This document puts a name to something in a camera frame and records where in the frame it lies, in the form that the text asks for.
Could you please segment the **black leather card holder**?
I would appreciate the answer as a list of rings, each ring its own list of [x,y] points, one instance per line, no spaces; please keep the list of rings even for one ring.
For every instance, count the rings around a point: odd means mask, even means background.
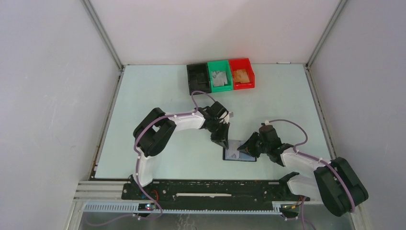
[[[237,150],[244,143],[241,140],[229,140],[229,148],[223,149],[222,159],[224,161],[256,162],[257,158]]]

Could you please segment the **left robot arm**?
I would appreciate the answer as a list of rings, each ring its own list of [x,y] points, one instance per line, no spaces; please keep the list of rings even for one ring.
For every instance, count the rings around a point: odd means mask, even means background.
[[[227,149],[230,118],[228,110],[216,106],[199,107],[180,114],[169,114],[158,107],[154,108],[133,131],[134,150],[138,154],[133,174],[136,181],[133,194],[142,200],[151,195],[149,184],[153,181],[155,157],[164,150],[174,133],[206,129],[211,133],[213,143]]]

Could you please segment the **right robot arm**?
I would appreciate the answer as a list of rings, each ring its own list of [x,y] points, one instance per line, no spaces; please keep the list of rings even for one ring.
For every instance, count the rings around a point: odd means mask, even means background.
[[[255,158],[266,154],[272,162],[293,170],[293,175],[278,188],[284,200],[306,196],[322,201],[330,213],[340,217],[369,198],[346,159],[324,160],[302,153],[296,146],[283,143],[272,125],[263,124],[237,150]]]

